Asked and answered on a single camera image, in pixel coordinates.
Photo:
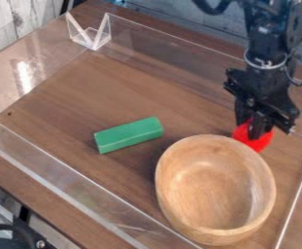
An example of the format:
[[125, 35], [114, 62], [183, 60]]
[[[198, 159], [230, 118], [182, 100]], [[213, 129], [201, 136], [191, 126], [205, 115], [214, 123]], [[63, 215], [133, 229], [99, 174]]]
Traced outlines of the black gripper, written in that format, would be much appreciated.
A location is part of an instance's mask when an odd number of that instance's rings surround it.
[[247, 137], [256, 140], [275, 126], [288, 133], [295, 126], [299, 110], [290, 98], [288, 88], [296, 59], [283, 56], [276, 63], [243, 57], [243, 70], [228, 68], [223, 88], [234, 96], [235, 124], [248, 121]]

